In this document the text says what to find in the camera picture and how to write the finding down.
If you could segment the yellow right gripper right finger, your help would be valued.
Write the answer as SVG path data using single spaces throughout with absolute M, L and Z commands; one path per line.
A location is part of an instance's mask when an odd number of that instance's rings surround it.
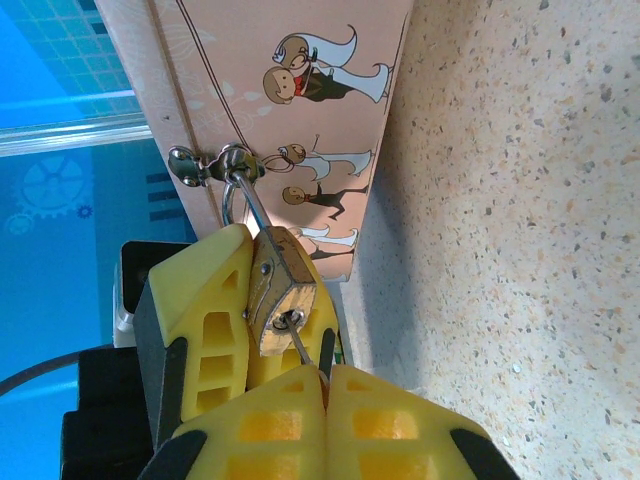
M 476 422 L 348 365 L 332 368 L 328 479 L 516 479 Z

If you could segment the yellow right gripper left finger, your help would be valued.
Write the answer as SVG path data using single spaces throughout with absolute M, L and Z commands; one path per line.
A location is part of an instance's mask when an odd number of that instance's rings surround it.
M 299 366 L 176 429 L 144 479 L 324 479 L 321 371 Z

